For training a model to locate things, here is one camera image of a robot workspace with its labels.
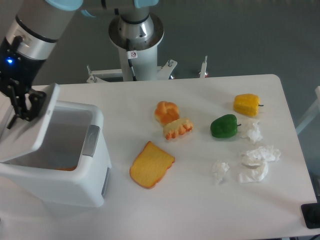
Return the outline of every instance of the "metal bracket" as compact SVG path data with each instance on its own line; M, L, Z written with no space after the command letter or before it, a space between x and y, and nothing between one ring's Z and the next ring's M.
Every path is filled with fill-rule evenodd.
M178 65L178 62L170 59L164 66L157 67L157 79L174 79L172 72L175 67ZM97 70L91 71L89 65L86 66L88 70L89 78L86 80L87 83L107 83L102 79L111 79L111 78L121 78L123 76L121 69L111 69L111 70Z

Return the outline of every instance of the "black object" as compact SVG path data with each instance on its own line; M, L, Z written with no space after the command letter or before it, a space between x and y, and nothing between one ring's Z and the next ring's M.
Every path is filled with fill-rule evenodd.
M0 91L10 98L15 112L8 129L17 118L29 122L36 118L46 99L44 92L32 89L32 82L45 60L31 59L18 53L22 41L21 36L16 36L10 45L4 38L0 45ZM30 109L27 109L26 94L29 94Z
M320 203L303 204L301 210L308 229L320 228Z

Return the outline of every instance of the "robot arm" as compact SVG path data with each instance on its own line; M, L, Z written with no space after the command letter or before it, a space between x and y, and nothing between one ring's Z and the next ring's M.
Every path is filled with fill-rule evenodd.
M149 6L159 0L32 0L24 1L0 45L0 91L10 98L15 116L32 121L41 110L45 93L32 89L32 82L49 57L76 10L114 9L134 25L149 16ZM31 107L27 109L29 94Z

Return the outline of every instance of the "crumpled tissue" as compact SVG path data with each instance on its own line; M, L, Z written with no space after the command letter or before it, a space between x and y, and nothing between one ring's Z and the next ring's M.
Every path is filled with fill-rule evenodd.
M237 181L241 184L260 182L268 173L268 163L263 162L261 166L251 169L245 169L238 175Z
M247 119L241 123L239 130L241 132L241 138L249 138L252 144L256 144L263 138L260 132L258 119Z
M242 153L241 163L250 167L261 166L264 162L278 161L280 155L280 150L273 145L260 146L255 150Z
M218 160L212 165L211 172L216 173L216 179L220 183L223 177L226 175L226 172L229 170L229 168L230 167L228 163Z

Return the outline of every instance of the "orange croissant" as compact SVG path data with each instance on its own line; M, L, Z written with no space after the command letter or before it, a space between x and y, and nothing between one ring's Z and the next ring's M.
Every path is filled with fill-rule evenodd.
M154 117L162 126L177 120L179 116L179 108L173 102L160 101L154 111Z
M179 135L190 132L193 128L194 124L189 118L179 118L163 127L163 135L167 140L175 139Z

